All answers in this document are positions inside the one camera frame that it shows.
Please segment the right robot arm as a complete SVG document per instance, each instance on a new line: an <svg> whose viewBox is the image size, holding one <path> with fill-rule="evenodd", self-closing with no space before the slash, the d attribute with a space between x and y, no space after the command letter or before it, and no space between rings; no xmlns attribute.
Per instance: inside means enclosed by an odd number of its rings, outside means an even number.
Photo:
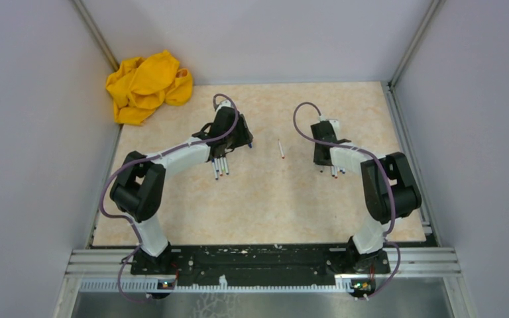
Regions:
<svg viewBox="0 0 509 318"><path fill-rule="evenodd" d="M336 120L322 120L310 129L316 141L315 164L362 178L368 215L348 241L347 265L353 272L363 273L378 258L396 220L408 217L422 205L422 195L405 154L379 156L348 139L338 139Z"/></svg>

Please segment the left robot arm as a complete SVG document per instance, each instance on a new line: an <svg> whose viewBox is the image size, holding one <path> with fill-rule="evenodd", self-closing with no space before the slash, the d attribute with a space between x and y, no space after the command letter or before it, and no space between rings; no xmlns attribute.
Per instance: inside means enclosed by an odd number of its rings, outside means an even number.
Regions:
<svg viewBox="0 0 509 318"><path fill-rule="evenodd" d="M137 230L140 250L154 273L164 274L172 265L171 254L165 252L170 243L156 216L165 181L198 164L211 162L219 167L227 153L252 142L245 116L232 106L220 105L213 122L185 143L153 154L127 154L109 197Z"/></svg>

